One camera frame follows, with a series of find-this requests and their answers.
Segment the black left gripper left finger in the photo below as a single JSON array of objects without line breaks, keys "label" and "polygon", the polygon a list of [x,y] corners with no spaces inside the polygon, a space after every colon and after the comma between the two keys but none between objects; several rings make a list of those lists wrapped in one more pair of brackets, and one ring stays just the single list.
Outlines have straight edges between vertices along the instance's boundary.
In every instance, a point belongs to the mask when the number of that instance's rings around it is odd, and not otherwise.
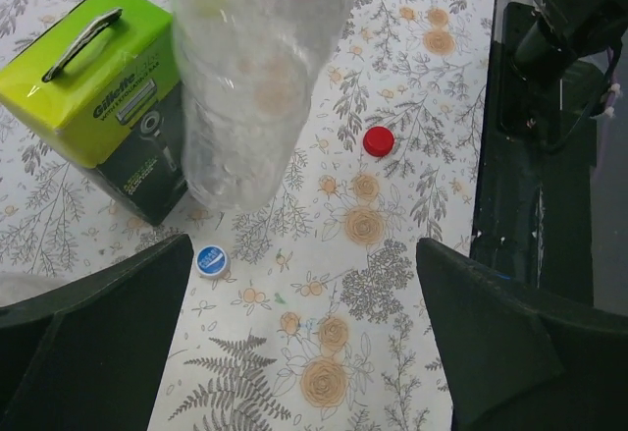
[{"label": "black left gripper left finger", "polygon": [[192,257],[175,235],[2,307],[2,429],[147,429]]}]

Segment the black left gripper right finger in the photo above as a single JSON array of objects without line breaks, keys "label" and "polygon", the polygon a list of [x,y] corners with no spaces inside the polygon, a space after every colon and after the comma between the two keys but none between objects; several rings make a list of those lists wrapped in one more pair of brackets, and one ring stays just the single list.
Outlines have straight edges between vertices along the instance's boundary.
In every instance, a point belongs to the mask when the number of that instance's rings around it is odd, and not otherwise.
[{"label": "black left gripper right finger", "polygon": [[627,319],[532,288],[432,239],[417,275],[454,430],[624,430]]}]

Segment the blue bottle cap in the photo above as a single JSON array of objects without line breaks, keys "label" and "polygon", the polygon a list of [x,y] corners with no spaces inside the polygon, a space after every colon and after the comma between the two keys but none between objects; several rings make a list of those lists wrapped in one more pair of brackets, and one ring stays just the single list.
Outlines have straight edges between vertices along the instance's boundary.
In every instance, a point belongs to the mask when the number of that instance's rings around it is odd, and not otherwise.
[{"label": "blue bottle cap", "polygon": [[200,277],[215,280],[230,272],[231,261],[222,247],[208,244],[195,253],[193,267]]}]

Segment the clear plastic bottle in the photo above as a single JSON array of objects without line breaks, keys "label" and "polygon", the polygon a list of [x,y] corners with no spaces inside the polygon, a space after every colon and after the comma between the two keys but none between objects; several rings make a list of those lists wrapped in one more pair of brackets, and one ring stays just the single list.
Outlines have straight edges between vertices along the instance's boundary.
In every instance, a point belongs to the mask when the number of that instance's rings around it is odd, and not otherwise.
[{"label": "clear plastic bottle", "polygon": [[183,172],[209,210],[279,189],[353,0],[173,0]]}]

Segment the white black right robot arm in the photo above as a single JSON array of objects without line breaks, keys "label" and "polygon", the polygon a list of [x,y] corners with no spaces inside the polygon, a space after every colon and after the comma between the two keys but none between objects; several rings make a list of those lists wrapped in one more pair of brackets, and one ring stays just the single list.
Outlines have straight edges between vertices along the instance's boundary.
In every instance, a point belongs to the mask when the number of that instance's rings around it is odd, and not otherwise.
[{"label": "white black right robot arm", "polygon": [[535,23],[513,53],[527,81],[551,85],[578,59],[617,50],[627,30],[627,0],[533,0]]}]

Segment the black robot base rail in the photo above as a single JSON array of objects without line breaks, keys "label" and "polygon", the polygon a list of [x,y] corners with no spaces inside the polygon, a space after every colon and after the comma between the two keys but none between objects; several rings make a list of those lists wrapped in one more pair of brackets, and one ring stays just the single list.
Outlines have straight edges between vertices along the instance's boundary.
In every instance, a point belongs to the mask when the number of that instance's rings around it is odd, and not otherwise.
[{"label": "black robot base rail", "polygon": [[533,0],[496,0],[473,259],[595,308],[627,311],[627,30],[551,85],[513,67]]}]

